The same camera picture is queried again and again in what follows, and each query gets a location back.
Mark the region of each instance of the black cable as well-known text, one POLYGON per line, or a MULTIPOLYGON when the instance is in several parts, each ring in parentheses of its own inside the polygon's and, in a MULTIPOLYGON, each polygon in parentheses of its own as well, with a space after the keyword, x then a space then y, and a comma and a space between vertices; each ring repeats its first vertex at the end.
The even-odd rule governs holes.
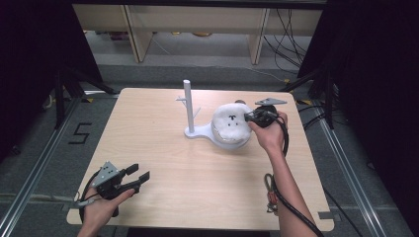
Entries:
POLYGON ((321 119, 324 119, 326 117, 326 113, 322 113, 315 118, 312 118, 310 121, 306 122, 303 127, 304 130, 307 130, 309 127, 311 127, 313 124, 315 124, 317 121, 320 121, 321 119))
POLYGON ((275 179, 272 179, 272 188, 274 190, 275 195, 277 198, 281 201, 281 203, 290 211, 292 212, 296 217, 298 217, 304 224, 308 226, 317 236, 322 237, 323 233, 317 228, 317 226, 311 222, 305 215, 303 215, 299 210, 297 210, 295 207, 293 207, 278 191, 277 184, 275 183, 275 179))
MULTIPOLYGON (((286 127, 286 123, 282 117, 273 118, 281 127, 281 130, 284 133, 284 156, 287 155, 290 137, 286 127)), ((292 212, 297 218, 299 218, 304 224, 308 226, 317 236, 322 237, 323 233, 317 228, 317 226, 311 222, 307 217, 305 217, 301 212, 299 212, 295 207, 293 207, 280 193, 275 183, 275 177, 272 179, 272 188, 277 196, 277 198, 281 201, 281 203, 290 211, 292 212)))
POLYGON ((113 233, 112 233, 112 236, 113 236, 113 237, 115 237, 115 236, 116 236, 116 234, 117 234, 117 229, 118 229, 118 225, 116 225, 116 226, 115 226, 115 229, 114 229, 114 231, 113 231, 113 233))
POLYGON ((277 47, 274 47, 273 45, 271 45, 271 43, 268 41, 268 39, 266 39, 266 36, 264 36, 264 39, 265 39, 266 43, 268 44, 268 46, 271 48, 271 50, 275 53, 275 55, 281 56, 283 59, 292 63, 296 67, 300 67, 299 63, 295 62, 294 60, 290 59, 288 56, 286 56, 282 52, 278 51, 279 45, 277 47))
MULTIPOLYGON (((95 179, 95 177, 99 174, 99 172, 100 172, 100 170, 97 171, 95 174, 93 174, 93 176, 87 182, 86 186, 84 187, 83 194, 81 195, 80 202, 86 200, 86 194, 89 191, 90 184, 92 183, 93 179, 95 179)), ((81 222, 83 223, 83 221, 84 221, 84 206, 79 208, 79 215, 80 215, 81 222)))
POLYGON ((90 199, 90 198, 92 198, 92 197, 94 197, 94 196, 97 196, 97 195, 98 195, 98 194, 90 195, 90 196, 88 196, 88 197, 84 198, 84 200, 90 199))
POLYGON ((361 233, 361 231, 357 228, 357 226, 355 225, 355 223, 351 220, 351 218, 349 218, 349 216, 346 214, 346 212, 342 209, 342 207, 338 204, 338 202, 336 201, 335 198, 333 198, 332 195, 330 195, 330 193, 326 190, 326 188, 323 188, 323 191, 330 197, 330 199, 336 204, 336 206, 338 207, 338 209, 342 212, 342 214, 345 216, 345 218, 349 221, 349 223, 352 225, 352 227, 354 227, 355 231, 357 231, 359 236, 363 236, 363 234, 361 233))
POLYGON ((334 122, 336 122, 336 123, 339 123, 339 124, 341 124, 341 125, 346 125, 346 126, 349 126, 349 123, 348 123, 348 122, 342 122, 342 121, 339 121, 339 120, 337 120, 337 119, 334 119, 333 121, 334 121, 334 122))
POLYGON ((323 108, 323 106, 309 106, 309 107, 305 107, 305 108, 302 108, 302 109, 298 110, 298 112, 300 113, 300 112, 306 111, 308 109, 314 109, 314 108, 323 108))
POLYGON ((277 9, 277 15, 278 15, 278 17, 279 17, 279 19, 281 21, 281 24, 283 25, 283 28, 284 28, 284 35, 281 38, 281 41, 279 41, 279 44, 284 49, 286 49, 288 51, 291 51, 291 52, 294 52, 295 55, 296 55, 296 57, 298 58, 299 63, 302 63, 301 54, 299 53, 297 47, 299 47, 304 52, 305 52, 305 50, 293 38, 293 23, 292 23, 293 10, 292 9, 289 9, 289 21, 287 23, 287 26, 285 25, 285 23, 284 23, 284 21, 283 21, 283 19, 281 17, 281 14, 280 14, 280 12, 279 12, 278 9, 277 9), (285 46, 282 45, 282 42, 283 42, 283 39, 284 39, 285 36, 287 36, 288 39, 290 40, 290 42, 291 42, 291 44, 293 46, 293 50, 291 50, 291 49, 289 49, 289 48, 287 48, 287 47, 285 47, 285 46))

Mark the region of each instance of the human hand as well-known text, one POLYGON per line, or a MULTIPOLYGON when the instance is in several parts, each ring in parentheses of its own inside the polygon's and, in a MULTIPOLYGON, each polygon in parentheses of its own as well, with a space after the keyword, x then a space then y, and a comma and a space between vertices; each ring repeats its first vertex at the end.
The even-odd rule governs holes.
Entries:
POLYGON ((97 236, 99 230, 108 223, 115 209, 128 198, 132 197, 135 190, 127 190, 114 199, 103 199, 95 194, 96 189, 89 188, 86 197, 96 198, 93 203, 84 208, 84 221, 78 237, 97 236))
MULTIPOLYGON (((283 112, 278 113, 278 120, 284 122, 288 127, 288 116, 283 112)), ((255 132, 259 145, 262 146, 267 152, 283 150, 284 145, 284 132, 277 122, 273 122, 267 127, 260 127, 255 122, 248 122, 250 128, 255 132)))

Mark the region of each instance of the white base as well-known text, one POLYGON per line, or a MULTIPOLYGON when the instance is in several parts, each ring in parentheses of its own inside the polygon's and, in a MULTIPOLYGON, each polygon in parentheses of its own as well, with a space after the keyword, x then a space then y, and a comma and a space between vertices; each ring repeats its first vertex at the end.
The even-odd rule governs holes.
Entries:
POLYGON ((220 141, 218 141, 215 136, 212 133, 212 129, 211 129, 211 123, 208 123, 207 125, 203 125, 203 126, 194 126, 195 132, 190 133, 189 132, 189 128, 186 127, 185 128, 185 135, 190 138, 190 139, 194 139, 194 138, 206 138, 209 139, 210 141, 212 141, 212 143, 214 143, 215 145, 223 148, 223 149, 227 149, 227 150, 233 150, 233 149, 237 149, 241 146, 243 146, 244 144, 246 144, 246 142, 248 140, 242 140, 238 143, 222 143, 220 141))

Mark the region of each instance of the white rod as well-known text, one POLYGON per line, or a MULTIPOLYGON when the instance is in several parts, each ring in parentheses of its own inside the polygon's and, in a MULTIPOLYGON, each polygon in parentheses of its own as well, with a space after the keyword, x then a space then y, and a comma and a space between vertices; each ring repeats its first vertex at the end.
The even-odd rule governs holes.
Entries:
POLYGON ((186 98, 186 112, 188 114, 188 127, 189 133, 194 133, 194 116, 192 109, 192 95, 191 95, 191 82, 184 80, 185 98, 186 98))

